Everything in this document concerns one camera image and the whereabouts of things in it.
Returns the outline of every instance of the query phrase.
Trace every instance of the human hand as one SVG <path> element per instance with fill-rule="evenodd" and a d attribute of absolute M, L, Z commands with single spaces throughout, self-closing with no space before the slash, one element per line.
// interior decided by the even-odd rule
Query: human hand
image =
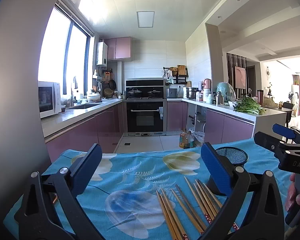
<path fill-rule="evenodd" d="M 294 187 L 295 178 L 296 178 L 296 175 L 294 173 L 292 173 L 291 176 L 290 176 L 290 181 L 292 181 L 292 183 L 290 184 L 290 186 L 288 188 L 288 195 L 287 195 L 287 199 L 286 199 L 286 203 L 285 203 L 285 210 L 286 211 L 288 211 L 289 208 L 295 202 L 297 202 L 297 204 L 300 206 L 300 194 L 297 195 L 296 188 Z"/>

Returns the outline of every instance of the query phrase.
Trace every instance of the recessed ceiling light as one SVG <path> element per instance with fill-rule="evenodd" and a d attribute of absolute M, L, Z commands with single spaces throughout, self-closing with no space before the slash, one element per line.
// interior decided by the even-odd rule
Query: recessed ceiling light
<path fill-rule="evenodd" d="M 139 28 L 153 28 L 154 12 L 137 12 Z"/>

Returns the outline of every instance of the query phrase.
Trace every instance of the leafy greens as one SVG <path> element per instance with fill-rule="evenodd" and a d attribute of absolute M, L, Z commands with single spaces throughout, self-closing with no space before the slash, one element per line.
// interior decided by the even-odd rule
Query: leafy greens
<path fill-rule="evenodd" d="M 261 105 L 257 104 L 252 98 L 245 97 L 241 102 L 234 106 L 237 112 L 250 113 L 250 114 L 263 114 L 265 110 Z"/>

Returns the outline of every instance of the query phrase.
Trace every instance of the microwave oven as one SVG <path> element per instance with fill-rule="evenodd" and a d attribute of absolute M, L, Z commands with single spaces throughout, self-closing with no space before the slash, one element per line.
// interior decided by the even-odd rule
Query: microwave oven
<path fill-rule="evenodd" d="M 60 83 L 38 82 L 40 118 L 61 112 Z"/>

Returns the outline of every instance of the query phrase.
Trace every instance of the mint green appliance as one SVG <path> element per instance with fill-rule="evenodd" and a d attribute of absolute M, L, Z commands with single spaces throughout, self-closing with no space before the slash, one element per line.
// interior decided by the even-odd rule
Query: mint green appliance
<path fill-rule="evenodd" d="M 219 91 L 221 92 L 221 94 L 223 96 L 224 102 L 235 101 L 235 98 L 236 98 L 235 92 L 234 92 L 233 87 L 229 83 L 219 82 L 217 85 L 216 93 L 218 93 Z"/>

